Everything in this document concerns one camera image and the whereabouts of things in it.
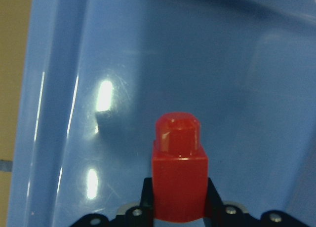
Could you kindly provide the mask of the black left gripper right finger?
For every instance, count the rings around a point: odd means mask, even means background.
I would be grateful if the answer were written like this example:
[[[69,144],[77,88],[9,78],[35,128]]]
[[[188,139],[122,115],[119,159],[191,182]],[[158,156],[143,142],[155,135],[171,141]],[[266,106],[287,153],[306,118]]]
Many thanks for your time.
[[[215,188],[212,180],[208,178],[207,181],[207,193],[205,199],[205,216],[216,217],[223,206],[222,199]]]

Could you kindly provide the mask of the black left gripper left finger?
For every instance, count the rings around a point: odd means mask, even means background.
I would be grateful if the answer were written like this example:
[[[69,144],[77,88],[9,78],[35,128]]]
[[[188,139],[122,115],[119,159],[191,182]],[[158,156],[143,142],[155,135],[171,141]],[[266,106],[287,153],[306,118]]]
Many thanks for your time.
[[[146,215],[154,218],[154,192],[152,178],[145,178],[143,181],[140,207],[145,211]]]

